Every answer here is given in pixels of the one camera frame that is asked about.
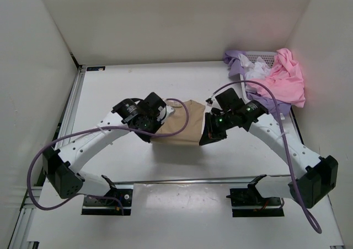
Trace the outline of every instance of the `white cloth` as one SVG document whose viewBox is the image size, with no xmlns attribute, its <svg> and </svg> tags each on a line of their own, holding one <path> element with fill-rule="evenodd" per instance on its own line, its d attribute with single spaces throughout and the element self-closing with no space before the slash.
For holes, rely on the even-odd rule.
<svg viewBox="0 0 353 249">
<path fill-rule="evenodd" d="M 255 64 L 251 63 L 251 61 L 245 55 L 239 54 L 238 57 L 240 60 L 240 65 L 244 68 L 245 71 L 245 80 L 250 80 L 253 78 L 265 79 L 270 75 L 270 67 L 260 56 L 256 60 Z M 256 93 L 256 89 L 248 85 L 246 85 L 245 90 L 247 92 Z"/>
</svg>

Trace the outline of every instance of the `pink cloth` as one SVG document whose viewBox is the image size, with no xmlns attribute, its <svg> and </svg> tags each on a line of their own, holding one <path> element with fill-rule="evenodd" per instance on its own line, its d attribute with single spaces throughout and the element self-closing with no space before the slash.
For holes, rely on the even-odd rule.
<svg viewBox="0 0 353 249">
<path fill-rule="evenodd" d="M 299 63 L 293 60 L 291 51 L 286 48 L 278 50 L 277 53 L 270 75 L 263 80 L 255 78 L 251 80 L 269 88 L 276 99 L 303 107 L 305 102 L 304 79 Z M 255 88 L 261 96 L 271 98 L 263 87 L 252 83 L 247 83 L 247 85 Z"/>
</svg>

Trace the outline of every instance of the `white enclosure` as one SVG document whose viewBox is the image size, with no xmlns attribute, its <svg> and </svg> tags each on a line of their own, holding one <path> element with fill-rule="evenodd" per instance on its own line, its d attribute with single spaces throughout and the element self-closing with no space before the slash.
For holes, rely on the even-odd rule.
<svg viewBox="0 0 353 249">
<path fill-rule="evenodd" d="M 1 248 L 16 224 L 29 161 L 51 141 L 75 74 L 41 0 L 0 0 Z"/>
<path fill-rule="evenodd" d="M 288 47 L 306 84 L 299 128 L 309 147 L 339 161 L 330 199 L 353 248 L 352 24 L 352 0 L 0 0 L 0 247 L 16 224 L 31 158 L 53 137 L 77 75 L 69 52 L 79 64 L 118 65 Z"/>
<path fill-rule="evenodd" d="M 203 102 L 230 81 L 227 65 L 220 61 L 107 66 L 104 71 L 85 72 L 76 96 L 77 110 L 70 114 L 74 124 L 67 133 L 91 128 L 92 123 L 99 123 L 102 112 L 132 94 L 142 98 L 154 90 L 162 97 Z M 242 97 L 241 85 L 232 87 Z M 290 117 L 284 126 L 297 138 Z M 113 182 L 219 177 L 245 180 L 261 174 L 288 174 L 285 162 L 257 137 L 240 128 L 230 129 L 227 135 L 218 143 L 181 147 L 148 144 L 130 133 L 94 156 L 84 171 L 106 175 Z M 289 199 L 284 217 L 233 218 L 226 198 L 230 188 L 232 185 L 227 184 L 134 184 L 131 215 L 127 217 L 81 215 L 83 198 L 77 197 L 62 208 L 38 210 L 28 239 L 39 241 L 39 249 L 96 249 L 100 244 L 141 249 L 164 249 L 166 244 L 169 249 L 342 245 L 327 197 L 311 209 L 324 233 L 316 235 L 300 207 Z M 59 202 L 54 188 L 46 182 L 40 203 L 50 206 Z"/>
</svg>

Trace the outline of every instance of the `white wall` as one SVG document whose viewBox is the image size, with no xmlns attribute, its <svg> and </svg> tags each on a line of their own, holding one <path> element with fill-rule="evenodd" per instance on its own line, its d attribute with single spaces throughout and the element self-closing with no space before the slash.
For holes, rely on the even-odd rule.
<svg viewBox="0 0 353 249">
<path fill-rule="evenodd" d="M 296 110 L 303 139 L 339 162 L 330 198 L 343 240 L 353 248 L 353 0 L 311 0 L 288 47 L 306 84 L 306 105 Z"/>
<path fill-rule="evenodd" d="M 80 64 L 220 60 L 275 51 L 309 0 L 44 0 Z"/>
<path fill-rule="evenodd" d="M 0 32 L 0 247 L 5 248 L 29 163 L 54 134 L 76 68 L 41 0 L 0 0 Z"/>
</svg>

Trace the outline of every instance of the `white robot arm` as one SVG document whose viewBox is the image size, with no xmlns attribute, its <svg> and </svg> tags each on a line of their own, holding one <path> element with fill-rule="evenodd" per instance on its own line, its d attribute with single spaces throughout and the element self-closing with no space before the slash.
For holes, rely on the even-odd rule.
<svg viewBox="0 0 353 249">
<path fill-rule="evenodd" d="M 174 112 L 155 93 L 150 93 L 138 104 L 134 100 L 125 99 L 117 104 L 96 125 L 100 132 L 82 135 L 60 149 L 54 151 L 48 148 L 44 152 L 44 173 L 61 198 L 71 198 L 77 194 L 115 197 L 115 185 L 106 176 L 87 173 L 82 167 L 107 145 L 130 132 L 124 128 L 155 133 Z M 102 129 L 107 126 L 122 129 Z M 137 135 L 149 142 L 150 136 Z"/>
<path fill-rule="evenodd" d="M 44 152 L 45 175 L 61 198 L 77 194 L 115 197 L 115 185 L 106 176 L 86 173 L 82 167 L 107 145 L 128 134 L 124 128 L 156 133 L 174 111 L 155 93 L 138 104 L 134 100 L 125 99 L 117 104 L 96 126 L 119 126 L 122 129 L 101 129 L 80 136 L 58 150 L 48 148 Z M 217 95 L 216 100 L 221 109 L 212 108 L 205 114 L 200 145 L 225 139 L 227 129 L 240 127 L 265 142 L 286 162 L 279 125 L 272 115 L 267 114 L 266 108 L 257 101 L 245 104 L 231 88 Z M 149 142 L 150 136 L 137 135 Z M 332 156 L 323 158 L 306 148 L 290 134 L 286 138 L 301 196 L 305 206 L 311 208 L 335 187 L 338 163 Z M 297 200 L 290 176 L 258 176 L 248 185 L 247 196 L 254 204 L 270 197 Z"/>
<path fill-rule="evenodd" d="M 262 104 L 254 100 L 245 104 L 232 88 L 215 98 L 221 109 L 212 108 L 210 113 L 206 113 L 201 145 L 225 139 L 226 130 L 240 127 L 266 143 L 287 163 L 279 124 Z M 286 139 L 304 205 L 312 208 L 335 187 L 338 162 L 332 156 L 321 157 L 290 134 Z M 291 176 L 258 176 L 248 185 L 247 195 L 254 204 L 270 197 L 291 198 L 298 202 Z"/>
</svg>

